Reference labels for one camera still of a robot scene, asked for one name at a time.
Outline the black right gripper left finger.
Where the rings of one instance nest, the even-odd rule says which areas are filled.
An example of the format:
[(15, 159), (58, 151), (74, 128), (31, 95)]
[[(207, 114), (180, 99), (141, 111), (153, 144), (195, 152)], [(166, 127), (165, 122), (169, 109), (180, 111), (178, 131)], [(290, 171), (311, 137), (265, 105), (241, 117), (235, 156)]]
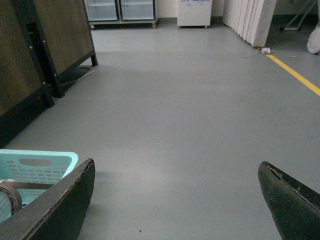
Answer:
[(0, 224), (2, 240), (76, 240), (95, 183), (89, 158), (34, 201)]

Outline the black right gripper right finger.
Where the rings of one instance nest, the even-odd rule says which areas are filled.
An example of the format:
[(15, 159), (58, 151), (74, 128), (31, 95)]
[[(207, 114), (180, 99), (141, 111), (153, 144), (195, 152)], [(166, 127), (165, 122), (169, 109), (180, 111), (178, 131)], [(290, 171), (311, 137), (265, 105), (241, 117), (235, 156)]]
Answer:
[(264, 200), (283, 240), (320, 238), (320, 194), (267, 161), (258, 168)]

